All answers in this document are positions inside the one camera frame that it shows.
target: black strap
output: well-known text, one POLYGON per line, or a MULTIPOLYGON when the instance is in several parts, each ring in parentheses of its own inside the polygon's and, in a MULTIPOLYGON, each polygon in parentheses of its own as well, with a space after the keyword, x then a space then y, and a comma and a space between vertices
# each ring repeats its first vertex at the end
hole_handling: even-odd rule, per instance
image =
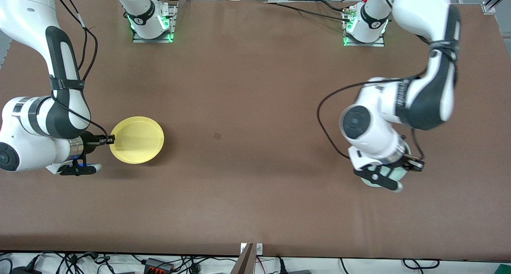
POLYGON ((50 77, 51 90, 76 89, 82 90, 85 87, 85 81, 75 79, 63 79, 50 77))
POLYGON ((142 26, 145 25, 147 20, 149 20, 153 16, 155 10, 156 7, 154 6, 154 2, 151 1, 151 6, 149 7, 149 10, 147 10, 145 13, 138 16, 132 15, 128 12, 126 12, 126 14, 128 14, 128 17, 131 19, 132 22, 134 22, 136 25, 142 26))
POLYGON ((431 41, 428 43, 429 50, 438 50, 451 59, 451 63, 456 63, 458 61, 458 51, 460 50, 460 41, 456 39, 446 39, 442 41, 431 41))
POLYGON ((401 123, 410 126, 407 119, 406 98, 408 97, 408 88, 413 82, 413 78, 404 78, 398 83, 398 92, 396 93, 396 116, 401 120, 401 123))
POLYGON ((360 14, 362 15, 362 19, 367 23, 367 25, 369 25, 369 29, 378 29, 381 25, 385 23, 385 21, 387 21, 387 18, 390 15, 389 14, 385 18, 381 18, 379 20, 373 18, 365 12, 365 4, 362 5, 362 8, 360 8, 360 14))

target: white robotic arm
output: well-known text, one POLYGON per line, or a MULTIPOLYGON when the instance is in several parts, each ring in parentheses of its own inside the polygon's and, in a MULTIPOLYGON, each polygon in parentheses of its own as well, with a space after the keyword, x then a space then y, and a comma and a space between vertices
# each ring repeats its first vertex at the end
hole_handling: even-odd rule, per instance
POLYGON ((95 145, 99 139, 86 132, 91 114, 83 95, 84 81, 71 41, 58 25, 54 0, 0 0, 0 30, 42 55, 51 83, 51 96, 18 97, 4 106, 0 168, 47 167, 53 173, 67 173, 74 165, 75 174, 95 173, 100 165, 76 163, 91 152, 87 143, 95 145))
POLYGON ((170 26, 168 3, 158 0, 119 0, 133 30, 144 39, 153 39, 170 26))
POLYGON ((349 154, 355 174, 369 185, 398 192, 404 173, 421 171, 424 162, 410 155, 391 123, 429 130, 451 117, 460 14, 450 0, 394 0, 392 14, 403 29, 429 44, 427 72, 422 77, 370 79, 374 83, 361 89, 339 126, 352 144, 349 154))

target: yellow bowl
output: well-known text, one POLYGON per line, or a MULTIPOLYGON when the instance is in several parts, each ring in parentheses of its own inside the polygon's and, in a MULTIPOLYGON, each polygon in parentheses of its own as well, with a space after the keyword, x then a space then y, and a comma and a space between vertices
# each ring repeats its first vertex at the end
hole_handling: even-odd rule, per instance
POLYGON ((110 151, 122 162, 138 164, 150 161, 163 147, 161 126, 150 118, 133 116, 118 123, 112 130, 115 143, 110 151))

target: metal base plate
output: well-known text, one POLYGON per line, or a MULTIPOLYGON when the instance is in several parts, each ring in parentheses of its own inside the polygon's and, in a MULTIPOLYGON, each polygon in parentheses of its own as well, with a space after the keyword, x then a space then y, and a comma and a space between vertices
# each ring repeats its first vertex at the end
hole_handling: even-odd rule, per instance
POLYGON ((495 8, 487 9, 486 2, 482 2, 481 8, 482 8, 482 13, 485 15, 494 15, 495 14, 495 8))
MULTIPOLYGON (((247 243, 241 243, 240 253, 243 252, 243 250, 245 249, 246 245, 247 245, 247 243)), ((255 250, 256 250, 255 254, 257 256, 262 256, 263 255, 263 244, 262 243, 257 243, 255 245, 255 250)))
POLYGON ((163 16, 170 16, 170 18, 162 20, 162 24, 169 25, 166 31, 153 39, 141 38, 133 31, 133 43, 172 43, 174 41, 174 32, 176 31, 177 5, 169 5, 168 14, 163 14, 163 16))
MULTIPOLYGON (((353 22, 353 20, 356 19, 356 10, 354 10, 355 6, 350 6, 348 8, 349 11, 347 12, 341 12, 341 18, 347 18, 353 22)), ((385 33, 385 29, 383 29, 382 34, 380 37, 372 42, 372 43, 363 43, 361 41, 356 40, 349 32, 347 32, 347 28, 350 28, 352 23, 350 22, 343 22, 343 45, 348 46, 361 46, 361 47, 385 47, 385 41, 383 40, 383 34, 385 33)))

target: wooden board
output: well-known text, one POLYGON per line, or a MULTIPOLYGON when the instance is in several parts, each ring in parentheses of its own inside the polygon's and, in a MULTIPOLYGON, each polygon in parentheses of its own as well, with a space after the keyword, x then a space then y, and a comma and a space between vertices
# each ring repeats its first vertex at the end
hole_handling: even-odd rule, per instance
MULTIPOLYGON (((395 22, 386 47, 343 47, 338 21, 192 1, 174 43, 133 44, 118 1, 75 1, 100 42, 85 89, 93 120, 111 130, 148 116, 164 129, 164 149, 142 165, 97 149, 89 160, 104 168, 93 176, 0 172, 1 248, 238 254, 239 243, 262 242, 267 256, 511 257, 511 63, 479 5, 460 6, 454 115, 418 132, 425 170, 394 194, 354 176, 315 112, 340 87, 425 67, 427 46, 395 22)), ((296 6, 335 16, 320 3, 296 6)), ((60 7, 58 16, 80 54, 83 31, 60 7)), ((19 43, 0 81, 0 105, 50 90, 44 61, 19 43)), ((356 94, 332 98, 322 114, 342 149, 339 116, 356 94)))

